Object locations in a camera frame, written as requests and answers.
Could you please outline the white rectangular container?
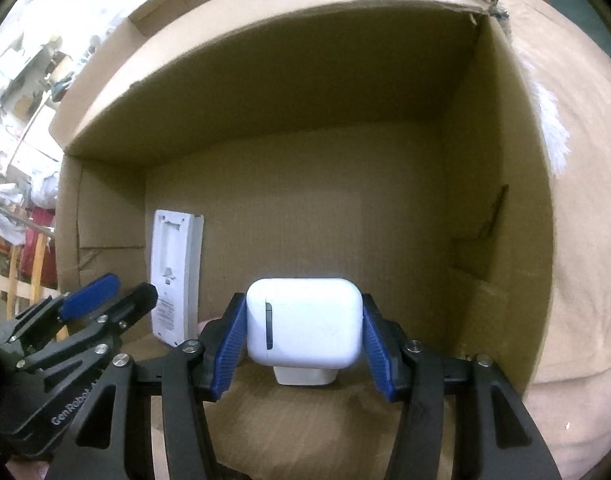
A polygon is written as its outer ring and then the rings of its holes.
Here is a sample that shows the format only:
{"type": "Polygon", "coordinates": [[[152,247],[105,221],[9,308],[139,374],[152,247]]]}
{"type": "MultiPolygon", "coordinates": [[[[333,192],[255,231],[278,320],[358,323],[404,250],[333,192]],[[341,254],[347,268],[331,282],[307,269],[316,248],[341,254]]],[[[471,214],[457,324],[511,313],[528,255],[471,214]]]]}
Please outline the white rectangular container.
{"type": "Polygon", "coordinates": [[[338,375],[338,370],[322,370],[322,368],[274,366],[276,381],[289,387],[323,387],[332,384],[338,375]]]}

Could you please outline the white earbuds charging case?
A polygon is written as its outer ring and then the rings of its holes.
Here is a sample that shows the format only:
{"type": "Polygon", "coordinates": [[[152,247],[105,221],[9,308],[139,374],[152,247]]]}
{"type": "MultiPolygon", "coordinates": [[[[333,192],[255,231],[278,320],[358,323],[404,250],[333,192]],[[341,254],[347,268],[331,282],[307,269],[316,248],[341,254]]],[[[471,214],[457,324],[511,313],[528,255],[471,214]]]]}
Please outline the white earbuds charging case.
{"type": "Polygon", "coordinates": [[[247,352],[261,365],[343,370],[360,356],[363,298],[343,278],[263,278],[246,308],[247,352]]]}

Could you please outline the brown cardboard box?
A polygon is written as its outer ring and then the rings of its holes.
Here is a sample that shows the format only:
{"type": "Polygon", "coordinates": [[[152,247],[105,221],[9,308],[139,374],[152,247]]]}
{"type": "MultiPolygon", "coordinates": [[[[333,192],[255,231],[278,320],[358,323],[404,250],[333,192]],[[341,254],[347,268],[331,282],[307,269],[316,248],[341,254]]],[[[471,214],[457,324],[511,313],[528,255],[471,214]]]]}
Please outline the brown cardboard box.
{"type": "Polygon", "coordinates": [[[328,388],[240,367],[207,413],[262,479],[554,479],[522,397],[551,313],[551,166],[499,0],[149,0],[60,104],[67,292],[154,270],[159,209],[205,220],[199,312],[260,278],[344,278],[403,330],[328,388]]]}

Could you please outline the white fluffy patterned blanket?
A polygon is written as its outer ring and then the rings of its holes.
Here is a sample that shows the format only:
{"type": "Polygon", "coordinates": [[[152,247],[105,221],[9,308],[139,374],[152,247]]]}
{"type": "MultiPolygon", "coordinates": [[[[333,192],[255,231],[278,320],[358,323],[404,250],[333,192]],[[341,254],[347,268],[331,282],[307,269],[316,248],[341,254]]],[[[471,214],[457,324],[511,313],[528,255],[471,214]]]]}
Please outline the white fluffy patterned blanket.
{"type": "Polygon", "coordinates": [[[501,25],[505,36],[519,59],[523,76],[529,90],[531,106],[534,110],[543,136],[549,169],[553,177],[563,175],[567,169],[570,154],[568,141],[571,134],[560,120],[558,99],[555,93],[540,82],[537,66],[532,63],[527,48],[514,39],[511,31],[511,17],[502,4],[493,4],[490,14],[501,25]]]}

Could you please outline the white remote control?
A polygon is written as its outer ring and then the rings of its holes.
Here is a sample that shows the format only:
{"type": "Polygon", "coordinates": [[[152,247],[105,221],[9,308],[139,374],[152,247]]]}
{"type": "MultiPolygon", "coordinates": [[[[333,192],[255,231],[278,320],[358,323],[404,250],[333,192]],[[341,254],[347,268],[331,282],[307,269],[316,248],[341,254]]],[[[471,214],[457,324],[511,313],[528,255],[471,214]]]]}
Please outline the white remote control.
{"type": "Polygon", "coordinates": [[[202,216],[155,211],[149,278],[158,299],[150,319],[153,334],[170,347],[198,334],[202,234],[202,216]]]}

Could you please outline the wooden chair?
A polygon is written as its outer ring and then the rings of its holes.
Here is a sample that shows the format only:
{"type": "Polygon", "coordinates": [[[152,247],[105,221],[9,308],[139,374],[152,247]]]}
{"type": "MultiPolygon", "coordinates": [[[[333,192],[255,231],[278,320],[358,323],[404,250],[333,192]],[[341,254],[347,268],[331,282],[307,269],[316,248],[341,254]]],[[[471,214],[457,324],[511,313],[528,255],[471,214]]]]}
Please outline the wooden chair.
{"type": "Polygon", "coordinates": [[[36,242],[29,248],[0,237],[0,326],[39,300],[59,295],[43,279],[52,240],[43,232],[33,234],[36,242]]]}

